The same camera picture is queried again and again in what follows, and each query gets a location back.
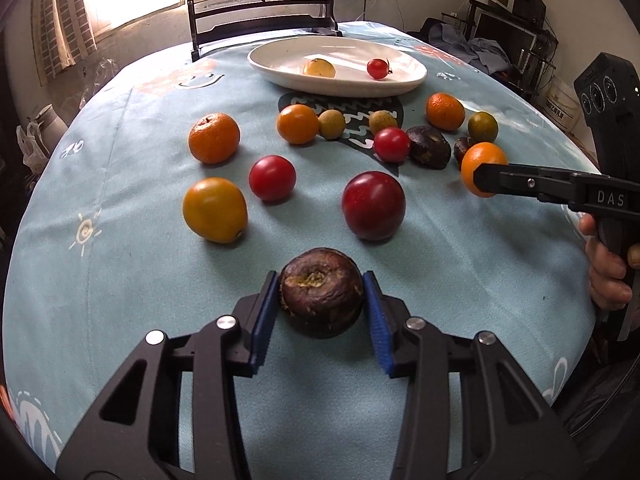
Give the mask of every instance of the oval plate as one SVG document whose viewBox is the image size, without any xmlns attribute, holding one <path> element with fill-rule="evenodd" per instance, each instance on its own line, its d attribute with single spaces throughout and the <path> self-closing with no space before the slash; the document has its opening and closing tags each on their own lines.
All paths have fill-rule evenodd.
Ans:
<svg viewBox="0 0 640 480">
<path fill-rule="evenodd" d="M 303 75 L 311 59 L 321 58 L 335 67 L 335 77 Z M 388 59 L 393 73 L 376 81 L 367 73 L 374 58 Z M 335 97 L 391 97 L 418 87 L 427 77 L 417 59 L 390 46 L 365 40 L 309 35 L 270 41 L 247 56 L 262 76 L 292 90 Z"/>
</svg>

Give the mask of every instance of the camera lens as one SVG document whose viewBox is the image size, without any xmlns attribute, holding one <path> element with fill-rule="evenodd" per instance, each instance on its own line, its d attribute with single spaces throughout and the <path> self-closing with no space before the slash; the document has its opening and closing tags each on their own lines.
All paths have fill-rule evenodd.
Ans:
<svg viewBox="0 0 640 480">
<path fill-rule="evenodd" d="M 618 91 L 616 90 L 616 86 L 613 84 L 613 79 L 608 75 L 604 78 L 604 92 L 612 103 L 615 103 L 618 100 Z"/>
<path fill-rule="evenodd" d="M 596 83 L 591 85 L 591 100 L 597 111 L 601 112 L 604 110 L 604 96 L 602 95 L 602 90 L 600 90 L 600 87 L 596 85 Z"/>
<path fill-rule="evenodd" d="M 582 109 L 584 110 L 584 113 L 589 115 L 591 113 L 591 101 L 589 101 L 589 97 L 587 94 L 582 94 L 580 100 L 582 101 Z"/>
</svg>

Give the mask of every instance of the light blue tablecloth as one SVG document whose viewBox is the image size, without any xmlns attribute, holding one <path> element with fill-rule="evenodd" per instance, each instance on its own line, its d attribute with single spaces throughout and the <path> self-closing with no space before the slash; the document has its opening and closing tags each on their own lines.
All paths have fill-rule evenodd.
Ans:
<svg viewBox="0 0 640 480">
<path fill-rule="evenodd" d="M 453 160 L 443 171 L 408 162 L 399 169 L 406 219 L 389 243 L 371 246 L 345 226 L 340 196 L 357 173 L 385 171 L 371 150 L 354 149 L 370 138 L 367 113 L 388 109 L 405 128 L 424 124 L 425 100 L 437 91 L 457 96 L 467 116 L 492 113 L 500 123 L 497 143 L 511 162 L 594 167 L 540 113 L 472 67 L 389 27 L 340 28 L 415 56 L 428 68 L 426 81 L 389 100 L 290 92 L 265 82 L 246 61 L 267 38 L 302 33 L 278 32 L 217 44 L 195 64 L 189 45 L 145 57 L 71 124 L 20 226 L 2 325 L 18 424 L 47 464 L 54 466 L 87 407 L 146 332 L 196 332 L 257 292 L 268 270 L 316 246 L 374 270 L 386 294 L 403 298 L 443 332 L 471 337 L 493 330 L 550 402 L 558 394 L 594 321 L 582 241 L 560 206 L 510 196 L 482 200 L 463 187 Z M 350 138 L 288 146 L 274 124 L 278 107 L 292 102 L 318 112 L 340 108 Z M 236 119 L 241 146 L 228 164 L 204 168 L 190 155 L 187 134 L 211 112 Z M 298 170 L 293 197 L 278 206 L 261 204 L 247 184 L 251 165 L 270 153 Z M 248 200 L 250 227 L 234 247 L 204 242 L 182 219 L 186 189 L 212 175 L 234 181 Z M 324 341 L 282 321 L 260 373 L 236 381 L 254 479 L 388 478 L 406 383 L 377 367 L 364 319 Z M 190 468 L 188 404 L 182 412 L 183 466 Z M 452 413 L 455 466 L 457 405 Z"/>
</svg>

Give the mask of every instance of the speaker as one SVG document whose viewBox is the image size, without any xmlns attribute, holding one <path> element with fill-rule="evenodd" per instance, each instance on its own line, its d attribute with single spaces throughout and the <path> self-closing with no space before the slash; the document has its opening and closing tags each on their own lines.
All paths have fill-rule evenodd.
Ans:
<svg viewBox="0 0 640 480">
<path fill-rule="evenodd" d="M 542 0 L 513 0 L 511 12 L 515 16 L 542 28 L 542 24 L 545 22 L 546 5 Z"/>
</svg>

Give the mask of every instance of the finger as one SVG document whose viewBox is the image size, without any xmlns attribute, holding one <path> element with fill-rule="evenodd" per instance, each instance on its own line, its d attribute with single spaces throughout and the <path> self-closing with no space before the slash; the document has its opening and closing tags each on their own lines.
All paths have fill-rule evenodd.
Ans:
<svg viewBox="0 0 640 480">
<path fill-rule="evenodd" d="M 594 267 L 589 269 L 589 280 L 591 287 L 606 303 L 622 304 L 623 306 L 631 301 L 631 287 L 620 280 L 614 280 L 601 275 Z"/>
<path fill-rule="evenodd" d="M 580 232 L 585 236 L 595 236 L 598 234 L 595 218 L 590 214 L 585 214 L 580 218 L 578 229 L 580 229 Z"/>
<path fill-rule="evenodd" d="M 600 307 L 602 310 L 620 310 L 624 308 L 625 303 L 615 303 L 613 301 L 607 300 L 602 294 L 600 294 L 593 286 L 589 287 L 589 294 L 591 298 L 595 302 L 595 304 Z"/>
<path fill-rule="evenodd" d="M 640 244 L 632 245 L 629 247 L 629 252 L 626 254 L 626 259 L 629 261 L 629 265 L 635 270 L 640 269 Z"/>
<path fill-rule="evenodd" d="M 617 280 L 622 280 L 626 276 L 624 260 L 609 251 L 597 238 L 589 238 L 584 250 L 589 257 L 591 265 L 595 267 L 599 274 L 607 278 L 616 278 Z"/>
</svg>

